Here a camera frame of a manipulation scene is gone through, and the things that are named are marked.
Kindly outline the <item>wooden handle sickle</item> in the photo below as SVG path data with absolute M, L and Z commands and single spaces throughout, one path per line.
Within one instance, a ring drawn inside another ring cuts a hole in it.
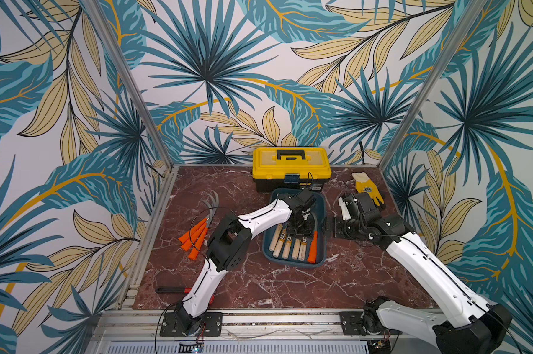
M 306 259 L 306 249 L 307 249 L 307 237 L 302 237 L 300 240 L 300 248 L 298 253 L 298 260 L 300 262 L 305 261 Z
M 278 224 L 275 227 L 275 231 L 273 233 L 272 240 L 271 240 L 270 245 L 269 245 L 269 251 L 270 252 L 274 252 L 276 244 L 278 243 L 278 239 L 280 237 L 282 229 L 283 229 L 283 224 Z
M 294 244 L 292 248 L 292 259 L 293 260 L 298 260 L 300 256 L 300 248 L 301 248 L 301 240 L 299 237 L 296 237 L 294 239 Z
M 283 249 L 283 254 L 282 254 L 282 258 L 284 260 L 287 260 L 290 257 L 290 250 L 292 247 L 292 242 L 293 242 L 293 237 L 288 235 L 284 242 L 284 249 Z
M 278 258 L 280 256 L 285 240 L 286 240 L 286 231 L 282 230 L 278 237 L 277 243 L 275 245 L 275 249 L 272 252 L 272 256 L 274 258 Z

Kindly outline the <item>teal plastic tray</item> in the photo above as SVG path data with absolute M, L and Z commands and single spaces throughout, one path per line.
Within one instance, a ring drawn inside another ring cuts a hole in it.
M 312 216 L 314 217 L 315 222 L 315 231 L 318 232 L 318 255 L 317 255 L 317 262 L 315 264 L 310 264 L 307 262 L 308 253 L 309 253 L 309 247 L 312 240 L 312 236 L 307 238 L 307 249 L 306 249 L 306 259 L 303 262 L 300 262 L 299 260 L 293 260 L 292 259 L 292 248 L 294 244 L 294 239 L 296 237 L 293 237 L 292 247 L 290 250 L 290 257 L 287 260 L 284 260 L 282 258 L 283 249 L 281 251 L 281 254 L 278 258 L 274 258 L 272 256 L 272 252 L 269 251 L 269 245 L 272 240 L 273 233 L 275 231 L 275 227 L 269 228 L 263 236 L 262 241 L 262 252 L 263 255 L 268 259 L 270 262 L 281 264 L 284 266 L 294 266 L 299 268 L 317 268 L 322 266 L 326 261 L 326 237 L 325 237 L 325 221 L 327 217 L 326 212 L 326 205 L 325 205 L 325 199 L 321 193 L 313 192 L 316 198 L 316 202 L 314 206 L 311 208 Z M 290 235 L 287 231 L 287 222 L 283 223 L 283 230 L 286 231 L 286 237 Z

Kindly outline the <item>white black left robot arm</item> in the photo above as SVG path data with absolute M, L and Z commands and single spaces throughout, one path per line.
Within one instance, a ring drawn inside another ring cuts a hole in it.
M 303 213 L 314 203 L 315 194 L 302 190 L 295 196 L 283 193 L 270 204 L 246 215 L 228 212 L 210 237 L 200 275 L 188 295 L 176 306 L 175 314 L 187 325 L 199 321 L 228 271 L 244 260 L 253 238 L 278 224 L 299 225 Z

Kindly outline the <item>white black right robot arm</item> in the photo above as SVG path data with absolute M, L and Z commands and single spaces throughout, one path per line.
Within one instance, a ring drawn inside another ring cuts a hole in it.
M 338 238 L 370 243 L 388 253 L 413 276 L 442 315 L 409 308 L 380 296 L 365 304 L 354 323 L 359 333 L 397 330 L 433 345 L 441 353 L 493 353 L 512 321 L 505 306 L 490 303 L 452 273 L 400 215 L 382 215 L 368 193 L 344 193 L 334 221 Z

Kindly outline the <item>yellow white work glove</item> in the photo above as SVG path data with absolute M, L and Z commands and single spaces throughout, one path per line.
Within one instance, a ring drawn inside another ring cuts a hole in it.
M 378 190 L 377 185 L 369 178 L 367 173 L 352 173 L 351 176 L 355 181 L 355 189 L 358 193 L 368 193 L 371 200 L 378 208 L 385 208 L 385 201 Z

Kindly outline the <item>yellow black toolbox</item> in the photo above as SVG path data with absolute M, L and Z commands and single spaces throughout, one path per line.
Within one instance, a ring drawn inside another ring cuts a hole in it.
M 259 147 L 253 151 L 253 181 L 259 193 L 281 187 L 320 191 L 331 176 L 322 147 Z

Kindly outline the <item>red black clamp tool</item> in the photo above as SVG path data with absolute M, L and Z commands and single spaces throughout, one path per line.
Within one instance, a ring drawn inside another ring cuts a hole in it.
M 156 294 L 182 294 L 187 295 L 190 293 L 192 288 L 185 287 L 185 286 L 163 286 L 163 287 L 157 287 L 155 289 Z

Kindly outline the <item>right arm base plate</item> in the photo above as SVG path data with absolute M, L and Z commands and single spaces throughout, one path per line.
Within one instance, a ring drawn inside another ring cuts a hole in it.
M 401 334 L 399 330 L 384 327 L 377 316 L 364 311 L 342 311 L 340 324 L 345 336 L 388 336 Z

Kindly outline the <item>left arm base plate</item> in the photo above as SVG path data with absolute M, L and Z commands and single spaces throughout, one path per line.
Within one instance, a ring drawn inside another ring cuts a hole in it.
M 204 313 L 200 317 L 180 316 L 167 313 L 163 317 L 159 335 L 162 337 L 196 337 L 199 335 L 219 337 L 222 331 L 223 313 Z

